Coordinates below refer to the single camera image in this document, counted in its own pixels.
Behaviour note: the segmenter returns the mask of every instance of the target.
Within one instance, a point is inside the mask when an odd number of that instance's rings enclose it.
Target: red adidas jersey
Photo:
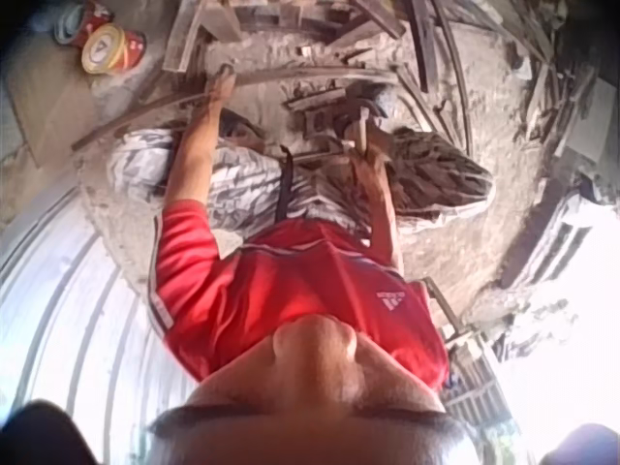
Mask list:
[[[428,294],[337,225],[290,219],[221,259],[204,206],[178,201],[158,228],[151,306],[170,350],[197,379],[304,315],[331,315],[368,335],[429,387],[448,357]]]

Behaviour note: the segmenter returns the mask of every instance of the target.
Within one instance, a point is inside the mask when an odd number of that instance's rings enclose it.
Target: adidas logo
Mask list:
[[[377,293],[377,297],[381,299],[387,310],[391,312],[405,298],[405,293]]]

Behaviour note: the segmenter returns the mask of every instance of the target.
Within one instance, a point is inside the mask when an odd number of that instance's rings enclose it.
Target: forehead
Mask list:
[[[225,418],[155,439],[153,464],[448,463],[449,433],[375,418]],[[454,463],[469,463],[460,460]]]

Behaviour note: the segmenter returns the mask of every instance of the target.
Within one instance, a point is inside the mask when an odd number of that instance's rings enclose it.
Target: camouflage pants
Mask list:
[[[112,188],[134,200],[161,204],[177,142],[178,137],[164,129],[126,134],[108,161]],[[404,234],[481,213],[494,195],[490,173],[434,134],[410,131],[396,136],[391,167],[389,182]],[[276,160],[251,149],[218,147],[206,206],[211,228],[247,238],[272,225],[281,170]],[[320,170],[294,167],[289,218],[325,219],[367,237],[366,205],[359,188],[345,189]]]

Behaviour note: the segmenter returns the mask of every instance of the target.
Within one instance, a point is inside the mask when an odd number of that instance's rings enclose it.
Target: man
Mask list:
[[[152,463],[475,463],[436,391],[448,373],[422,285],[396,272],[385,164],[353,158],[370,244],[287,219],[221,259],[204,206],[224,68],[174,158],[151,281],[153,315],[200,381],[154,427]]]

